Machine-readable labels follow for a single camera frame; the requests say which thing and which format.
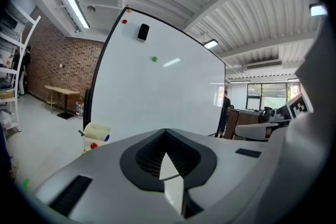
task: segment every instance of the air conditioner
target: air conditioner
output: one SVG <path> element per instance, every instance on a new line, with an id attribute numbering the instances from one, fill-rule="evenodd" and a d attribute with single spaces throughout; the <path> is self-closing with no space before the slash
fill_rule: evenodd
<path id="1" fill-rule="evenodd" d="M 269 67 L 282 67 L 282 61 L 279 59 L 276 60 L 270 60 L 270 61 L 263 61 L 263 62 L 255 62 L 255 63 L 249 63 L 245 66 L 245 70 L 251 70 L 251 69 L 262 69 L 262 68 L 269 68 Z"/>

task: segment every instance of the white ladder shelf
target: white ladder shelf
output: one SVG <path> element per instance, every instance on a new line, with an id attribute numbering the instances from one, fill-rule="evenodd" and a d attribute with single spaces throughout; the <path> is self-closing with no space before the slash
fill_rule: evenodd
<path id="1" fill-rule="evenodd" d="M 22 64 L 22 59 L 26 50 L 26 47 L 28 45 L 29 39 L 32 36 L 33 31 L 35 30 L 35 27 L 37 25 L 37 23 L 39 22 L 39 20 L 41 19 L 41 17 L 39 16 L 36 20 L 32 19 L 20 6 L 18 6 L 14 1 L 9 0 L 11 2 L 11 4 L 20 12 L 20 14 L 22 14 L 27 20 L 28 23 L 32 23 L 33 26 L 31 27 L 29 34 L 24 42 L 24 44 L 22 43 L 22 31 L 20 33 L 20 42 L 17 40 L 14 40 L 13 38 L 7 36 L 6 34 L 0 32 L 0 38 L 5 39 L 6 41 L 10 42 L 11 44 L 14 44 L 16 46 L 18 46 L 19 52 L 20 52 L 20 59 L 19 59 L 19 63 L 18 63 L 18 67 L 17 70 L 14 69 L 10 69 L 10 68 L 4 68 L 4 67 L 0 67 L 0 72 L 2 73 L 10 73 L 10 74 L 14 74 L 14 80 L 15 80 L 15 87 L 14 87 L 14 97 L 13 98 L 7 98 L 7 99 L 1 99 L 0 103 L 10 103 L 10 108 L 12 108 L 12 103 L 15 103 L 15 118 L 16 121 L 13 121 L 11 126 L 8 127 L 7 129 L 11 129 L 14 127 L 17 127 L 18 130 L 21 132 L 21 126 L 20 126 L 20 121 L 19 121 L 19 115 L 18 115 L 18 104 L 17 104 L 17 88 L 18 88 L 18 78 L 19 78 L 19 72 L 21 69 L 21 64 Z"/>

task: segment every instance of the box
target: box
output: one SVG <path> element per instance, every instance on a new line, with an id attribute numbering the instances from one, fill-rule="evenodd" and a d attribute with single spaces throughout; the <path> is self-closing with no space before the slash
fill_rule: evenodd
<path id="1" fill-rule="evenodd" d="M 1 100 L 9 99 L 9 98 L 14 98 L 14 89 L 0 91 Z"/>

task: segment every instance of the shelving unit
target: shelving unit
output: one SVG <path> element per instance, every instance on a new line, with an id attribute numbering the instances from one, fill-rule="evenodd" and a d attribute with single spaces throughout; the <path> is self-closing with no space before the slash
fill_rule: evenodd
<path id="1" fill-rule="evenodd" d="M 36 25 L 38 24 L 39 20 L 40 20 L 40 16 L 36 19 L 33 20 L 20 6 L 18 6 L 13 0 L 9 0 L 9 4 L 8 4 L 8 8 L 6 9 L 5 12 L 12 18 L 14 19 L 17 23 L 20 23 L 23 25 L 22 29 L 20 32 L 15 32 L 13 31 L 13 36 L 19 36 L 19 40 L 15 40 L 14 38 L 10 37 L 9 34 L 3 33 L 0 31 L 0 40 L 3 39 L 15 46 L 19 47 L 19 52 L 20 52 L 20 59 L 19 59 L 19 63 L 18 63 L 18 68 L 17 70 L 13 70 L 10 68 L 5 68 L 5 67 L 0 67 L 0 73 L 10 73 L 13 74 L 13 80 L 15 81 L 15 87 L 14 87 L 14 97 L 13 98 L 7 98 L 7 99 L 1 99 L 0 100 L 0 104 L 10 104 L 10 111 L 13 112 L 15 114 L 15 120 L 12 122 L 11 126 L 7 129 L 11 129 L 14 127 L 17 127 L 19 131 L 21 131 L 21 127 L 20 127 L 20 121 L 19 121 L 19 115 L 18 115 L 18 104 L 17 104 L 17 89 L 18 89 L 18 84 L 19 84 L 19 71 L 21 68 L 21 64 L 22 64 L 22 59 L 26 50 L 26 47 L 28 45 L 29 39 L 33 33 L 33 31 L 35 30 Z M 25 26 L 27 24 L 32 24 L 32 27 L 29 31 L 29 34 L 25 40 L 24 43 L 22 43 L 22 32 L 25 29 Z M 15 107 L 15 112 L 12 111 L 12 102 L 14 102 L 14 107 Z"/>

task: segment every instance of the green object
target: green object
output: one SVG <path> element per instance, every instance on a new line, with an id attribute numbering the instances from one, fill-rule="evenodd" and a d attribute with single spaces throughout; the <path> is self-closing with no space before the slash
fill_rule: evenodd
<path id="1" fill-rule="evenodd" d="M 29 183 L 30 179 L 26 178 L 26 180 L 22 183 L 21 187 L 24 190 L 28 190 L 28 183 Z"/>

